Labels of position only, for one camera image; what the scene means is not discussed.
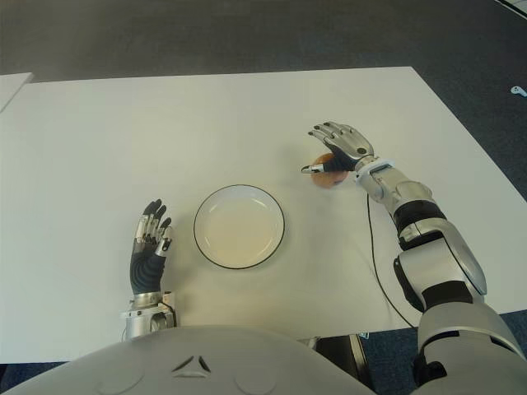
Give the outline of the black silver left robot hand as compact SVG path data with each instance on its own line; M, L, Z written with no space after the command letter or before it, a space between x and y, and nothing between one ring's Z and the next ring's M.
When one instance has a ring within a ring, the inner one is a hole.
M134 295L161 291L166 259L172 245L171 218L165 218L161 199L150 202L141 214L133 237L129 280Z

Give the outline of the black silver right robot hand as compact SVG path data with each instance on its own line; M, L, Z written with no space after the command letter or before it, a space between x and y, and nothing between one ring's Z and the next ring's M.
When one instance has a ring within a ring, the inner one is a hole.
M369 141L349 125L328 121L315 125L308 134L329 148L333 157L321 164L302 167L302 174L351 172L375 159Z

